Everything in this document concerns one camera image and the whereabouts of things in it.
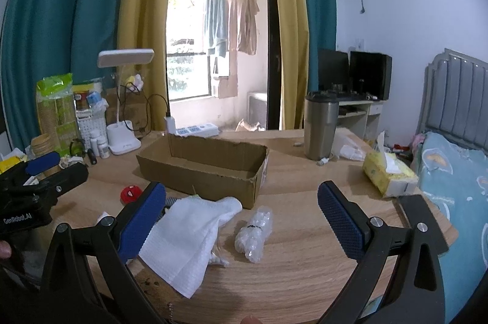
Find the person's left hand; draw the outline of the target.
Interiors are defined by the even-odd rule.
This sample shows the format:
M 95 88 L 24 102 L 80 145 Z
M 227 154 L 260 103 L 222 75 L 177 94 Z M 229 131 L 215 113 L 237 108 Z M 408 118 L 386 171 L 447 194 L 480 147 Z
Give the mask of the person's left hand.
M 6 260 L 12 255 L 11 246 L 4 240 L 0 241 L 0 259 Z

